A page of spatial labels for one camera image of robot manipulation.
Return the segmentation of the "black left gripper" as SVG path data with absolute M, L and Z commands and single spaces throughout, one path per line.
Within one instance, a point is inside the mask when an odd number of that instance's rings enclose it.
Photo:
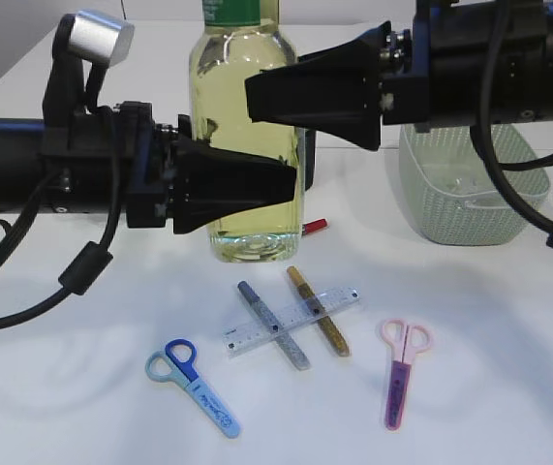
M 290 202 L 297 169 L 276 159 L 211 147 L 192 140 L 190 117 L 158 124 L 147 103 L 126 101 L 113 114 L 115 142 L 102 118 L 77 113 L 65 127 L 46 127 L 41 156 L 61 170 L 46 189 L 58 211 L 103 213 L 111 206 L 110 156 L 117 148 L 119 199 L 127 225 L 191 233 L 229 215 Z

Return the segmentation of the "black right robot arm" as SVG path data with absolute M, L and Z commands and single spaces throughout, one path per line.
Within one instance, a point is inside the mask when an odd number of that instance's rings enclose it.
M 498 15 L 493 1 L 419 1 L 411 27 L 390 22 L 245 81 L 249 117 L 375 150 L 381 129 L 471 126 Z M 490 94 L 494 124 L 553 121 L 553 2 L 514 1 Z

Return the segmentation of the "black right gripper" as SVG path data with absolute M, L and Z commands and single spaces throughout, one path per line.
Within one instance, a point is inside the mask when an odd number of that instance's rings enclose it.
M 413 124 L 426 132 L 476 123 L 485 62 L 499 45 L 490 91 L 490 120 L 520 122 L 541 114 L 547 12 L 541 1 L 459 5 L 419 1 L 407 31 L 403 63 L 382 77 L 391 98 L 383 122 Z M 245 79 L 248 115 L 323 132 L 360 148 L 381 144 L 380 75 L 386 21 L 357 38 L 306 54 L 290 66 Z

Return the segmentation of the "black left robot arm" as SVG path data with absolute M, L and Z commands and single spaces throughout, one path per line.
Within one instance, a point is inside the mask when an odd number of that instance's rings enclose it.
M 191 233 L 234 213 L 290 202 L 295 168 L 194 140 L 188 116 L 158 124 L 148 103 L 113 113 L 121 148 L 120 201 L 128 227 Z M 19 212 L 48 174 L 45 212 L 104 213 L 110 205 L 110 142 L 100 118 L 75 113 L 65 127 L 0 118 L 0 213 Z

